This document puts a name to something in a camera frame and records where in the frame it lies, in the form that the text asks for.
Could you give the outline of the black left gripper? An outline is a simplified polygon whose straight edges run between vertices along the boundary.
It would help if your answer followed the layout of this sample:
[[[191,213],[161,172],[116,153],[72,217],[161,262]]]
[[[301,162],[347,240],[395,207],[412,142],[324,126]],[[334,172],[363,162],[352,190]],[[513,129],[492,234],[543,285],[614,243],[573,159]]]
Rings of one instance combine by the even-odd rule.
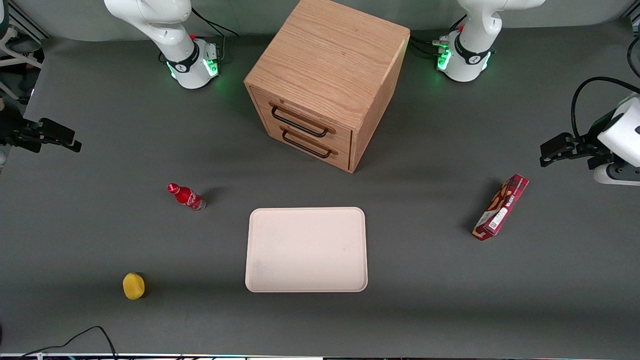
[[[598,166],[621,169],[622,158],[598,139],[598,136],[613,124],[615,112],[613,109],[604,114],[584,134],[579,133],[578,123],[574,120],[574,137],[569,132],[562,132],[540,145],[540,166],[548,167],[558,161],[587,158],[587,166],[590,169],[596,169]]]

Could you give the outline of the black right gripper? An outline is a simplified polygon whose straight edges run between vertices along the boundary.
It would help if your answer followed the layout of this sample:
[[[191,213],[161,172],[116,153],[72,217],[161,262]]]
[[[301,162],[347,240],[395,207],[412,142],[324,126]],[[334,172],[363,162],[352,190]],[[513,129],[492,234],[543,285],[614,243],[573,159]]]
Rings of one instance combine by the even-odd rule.
[[[5,106],[0,112],[0,145],[2,147],[13,146],[39,153],[43,145],[51,144],[79,153],[82,150],[82,143],[74,140],[74,137],[74,130],[49,118],[41,118],[39,122],[23,118],[21,112],[14,106]]]

